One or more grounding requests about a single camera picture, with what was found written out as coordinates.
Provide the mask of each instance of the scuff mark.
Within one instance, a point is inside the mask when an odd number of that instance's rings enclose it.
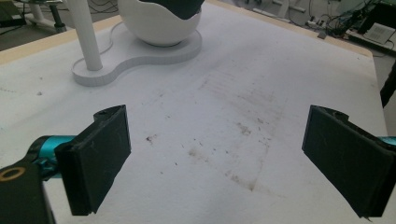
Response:
[[[255,181],[246,181],[242,178],[240,178],[238,175],[232,175],[231,176],[231,180],[233,182],[235,182],[236,184],[238,184],[240,187],[244,188],[244,189],[248,189],[250,191],[254,190],[254,187],[256,185],[256,180]]]
[[[11,91],[11,90],[8,90],[8,89],[4,89],[3,87],[0,87],[0,91],[10,92],[10,93],[16,93],[15,91]]]
[[[227,171],[224,175],[225,175],[225,176],[229,176],[229,175],[231,174],[231,172],[232,172],[232,171],[229,170],[229,171]]]
[[[204,86],[206,86],[206,84],[207,84],[207,82],[208,82],[209,80],[208,79],[206,79],[205,80],[205,82],[198,88],[198,90],[201,90],[201,89],[203,89],[204,88]]]
[[[241,129],[242,135],[248,136],[251,134],[251,130],[248,128],[248,126],[245,126],[240,122],[238,122],[236,125],[238,125],[239,129]]]
[[[157,137],[157,134],[154,134],[154,135],[152,135],[152,136],[147,137],[147,138],[146,138],[146,141],[148,141],[148,142],[152,145],[152,144],[153,144],[152,140],[153,140],[154,138],[156,138],[156,137]]]
[[[195,150],[195,148],[192,148],[192,149],[189,151],[189,155],[192,156],[192,157],[196,157],[197,151]]]

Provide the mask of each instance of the cable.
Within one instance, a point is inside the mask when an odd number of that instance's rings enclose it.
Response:
[[[0,33],[0,35],[6,35],[6,34],[8,34],[8,33],[11,33],[11,32],[13,32],[13,31],[16,31],[16,30],[18,30],[18,29],[20,29],[20,28],[22,28],[23,26],[17,26],[17,27],[15,27],[15,28],[13,28],[13,29],[11,29],[11,30],[7,30],[7,31],[4,31],[3,33]]]
[[[26,20],[26,19],[25,19],[25,15],[26,15],[26,11],[25,11],[26,7],[25,7],[25,6],[26,6],[26,4],[23,3],[22,16],[23,16],[23,19],[24,19],[24,20]]]
[[[391,43],[392,47],[390,49],[388,49],[383,55],[374,55],[373,54],[373,57],[383,58],[383,57],[389,55],[392,52],[393,48],[395,47],[395,43],[393,43],[393,41],[391,41],[391,40],[388,40],[387,42]]]
[[[105,2],[105,3],[103,3],[103,4],[96,3],[96,2],[94,2],[93,0],[91,0],[91,2],[94,3],[95,5],[99,6],[99,7],[105,6],[105,5],[107,5],[107,4],[111,4],[111,5],[114,6],[113,2],[111,2],[111,1],[107,1],[107,2]]]
[[[117,8],[117,6],[112,6],[112,7],[109,7],[109,8],[107,8],[107,9],[104,9],[104,10],[98,10],[98,9],[92,7],[92,6],[89,6],[89,7],[90,7],[90,9],[92,9],[92,10],[94,11],[94,12],[91,12],[91,14],[114,13],[114,12],[119,11],[119,9]]]
[[[379,0],[364,1],[364,7],[356,10],[349,10],[339,16],[332,16],[328,13],[329,19],[326,22],[326,34],[333,37],[341,37],[345,34],[347,29],[355,25],[357,22],[362,21],[367,14],[372,10],[370,7],[379,2]]]
[[[311,12],[310,12],[310,10],[311,10],[311,3],[312,3],[312,0],[309,0],[309,9],[308,9],[308,13],[309,13],[310,15],[311,15]],[[312,27],[312,26],[310,26],[309,23],[306,23],[306,24],[304,24],[304,25],[298,24],[297,22],[295,22],[295,21],[291,18],[290,10],[288,10],[288,14],[289,14],[289,20],[291,21],[291,23],[293,23],[294,25],[296,25],[296,26],[298,26],[298,27],[308,28],[308,29],[310,29],[310,30],[312,30],[312,31],[314,31],[314,32],[320,29],[319,27]]]

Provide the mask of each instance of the white rounded stand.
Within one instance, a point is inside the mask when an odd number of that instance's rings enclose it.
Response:
[[[202,37],[195,31],[187,39],[172,47],[154,47],[134,36],[122,23],[112,30],[111,49],[101,54],[103,68],[87,69],[84,59],[72,68],[75,81],[83,86],[104,86],[114,81],[125,70],[143,64],[182,63],[201,51]]]
[[[86,0],[67,0],[65,2],[67,2],[67,7],[70,9],[82,54],[86,59],[84,66],[89,70],[97,71],[103,65],[96,43],[88,2]]]

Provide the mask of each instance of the floor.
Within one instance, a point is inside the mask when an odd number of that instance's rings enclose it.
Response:
[[[253,10],[257,8],[266,12],[277,14],[280,9],[279,5],[276,5],[272,0],[262,0],[258,4],[255,0],[250,0],[246,3],[246,0],[220,0],[222,2],[235,5],[237,7],[243,7],[247,10]],[[320,17],[323,14],[338,15],[337,8],[340,4],[339,1],[334,0],[289,0],[291,5],[306,8],[305,13],[290,10],[287,13],[287,19],[291,19],[295,25],[303,26],[310,19],[310,15]],[[117,0],[88,0],[92,9],[92,20],[100,21],[105,18],[109,18],[118,15]],[[23,4],[15,2],[15,5],[23,9]],[[48,20],[53,20],[50,10],[46,6],[41,6],[44,17]],[[60,16],[66,26],[73,28],[73,21],[71,20],[70,13],[67,11],[64,5],[59,5]],[[29,11],[29,7],[26,5],[25,11]],[[40,38],[44,38],[50,35],[56,35],[53,28],[45,27],[42,25],[27,25],[22,26],[19,29],[10,31],[4,34],[4,32],[11,30],[11,28],[0,29],[0,50],[10,49],[19,45],[23,45]],[[378,85],[382,87],[386,78],[388,77],[390,68],[395,62],[395,55],[390,55],[389,51],[374,48],[371,45],[360,43],[363,47],[371,50],[374,54],[375,60],[375,71],[378,77]],[[384,115],[387,123],[389,135],[396,136],[396,96],[394,96],[388,105],[384,108]]]

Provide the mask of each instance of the white pole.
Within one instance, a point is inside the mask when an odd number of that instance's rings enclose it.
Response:
[[[67,6],[76,26],[79,44],[81,45],[87,69],[90,71],[102,69],[102,61],[87,0],[67,0]]]
[[[33,17],[38,20],[42,21],[44,19],[43,13],[41,12],[41,8],[37,4],[29,4],[29,8],[32,10]]]

